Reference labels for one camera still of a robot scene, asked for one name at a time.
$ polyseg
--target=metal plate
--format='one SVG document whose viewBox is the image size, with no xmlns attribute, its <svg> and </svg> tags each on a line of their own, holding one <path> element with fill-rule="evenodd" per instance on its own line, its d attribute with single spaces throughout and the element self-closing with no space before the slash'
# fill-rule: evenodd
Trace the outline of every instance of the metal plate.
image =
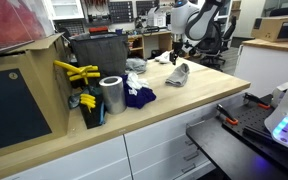
<svg viewBox="0 0 288 180">
<path fill-rule="evenodd" d="M 271 99 L 270 96 L 266 96 L 262 100 L 268 102 L 269 99 Z M 234 117 L 239 120 L 238 125 L 232 126 L 225 121 L 223 127 L 245 141 L 246 144 L 254 147 L 258 152 L 269 157 L 288 170 L 288 148 L 271 139 L 261 139 L 245 133 L 245 127 L 249 126 L 258 132 L 271 137 L 269 131 L 265 128 L 264 121 L 273 111 L 274 109 L 272 108 L 265 110 L 257 106 L 257 104 L 250 102 L 247 105 L 231 111 Z"/>
</svg>

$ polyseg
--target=yellow clamp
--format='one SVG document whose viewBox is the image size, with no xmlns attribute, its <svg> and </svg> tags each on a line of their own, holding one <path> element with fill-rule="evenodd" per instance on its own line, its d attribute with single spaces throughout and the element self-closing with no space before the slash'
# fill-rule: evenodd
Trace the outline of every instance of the yellow clamp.
<svg viewBox="0 0 288 180">
<path fill-rule="evenodd" d="M 81 104 L 84 104 L 88 107 L 89 112 L 91 112 L 91 108 L 95 108 L 95 97 L 89 94 L 81 94 Z"/>
<path fill-rule="evenodd" d="M 84 82 L 86 85 L 88 85 L 88 79 L 89 77 L 100 77 L 100 73 L 99 72 L 89 72 L 89 71 L 97 71 L 98 67 L 97 66 L 83 66 L 83 67 L 74 67 L 70 64 L 55 60 L 54 61 L 55 65 L 58 65 L 62 68 L 65 68 L 68 70 L 67 75 L 71 76 L 69 77 L 70 81 L 75 81 L 78 79 L 82 79 L 84 78 Z"/>
</svg>

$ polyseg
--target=office chair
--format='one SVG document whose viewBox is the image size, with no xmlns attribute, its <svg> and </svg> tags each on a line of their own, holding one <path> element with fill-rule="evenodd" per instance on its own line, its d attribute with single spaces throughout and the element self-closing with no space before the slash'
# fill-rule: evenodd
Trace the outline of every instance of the office chair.
<svg viewBox="0 0 288 180">
<path fill-rule="evenodd" d="M 218 30 L 222 24 L 223 23 L 216 21 L 214 25 L 215 29 L 217 29 L 215 31 L 216 34 L 210 38 L 203 39 L 199 44 L 197 44 L 197 51 L 205 55 L 200 60 L 200 64 L 219 71 L 222 71 L 222 69 L 220 68 L 220 64 L 218 62 L 221 61 L 223 65 L 226 62 L 225 59 L 221 58 L 221 53 L 229 49 L 228 42 L 231 41 L 230 37 L 232 36 L 236 27 L 236 16 L 232 16 L 231 26 L 227 29 L 223 36 L 221 36 L 220 30 Z"/>
<path fill-rule="evenodd" d="M 270 17 L 285 16 L 285 15 L 288 15 L 288 7 L 287 8 L 274 9 L 270 12 Z"/>
</svg>

